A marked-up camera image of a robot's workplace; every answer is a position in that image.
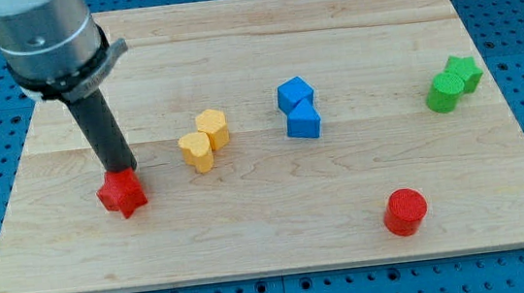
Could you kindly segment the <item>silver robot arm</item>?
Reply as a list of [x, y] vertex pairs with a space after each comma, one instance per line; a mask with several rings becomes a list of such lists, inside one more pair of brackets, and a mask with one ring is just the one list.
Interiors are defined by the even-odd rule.
[[33, 99], [87, 98], [126, 51], [125, 40], [108, 42], [84, 0], [0, 0], [0, 52]]

